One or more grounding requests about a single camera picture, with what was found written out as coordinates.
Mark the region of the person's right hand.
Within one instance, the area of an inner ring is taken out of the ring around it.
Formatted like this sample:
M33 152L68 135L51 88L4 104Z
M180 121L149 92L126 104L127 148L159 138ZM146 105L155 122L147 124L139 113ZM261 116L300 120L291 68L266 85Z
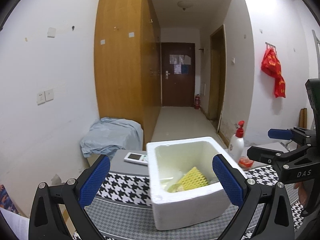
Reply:
M304 189L303 182L295 183L294 189L298 190L299 201L303 205L304 202L306 201L307 197L308 197L308 195L307 195L307 193L306 193L306 191Z

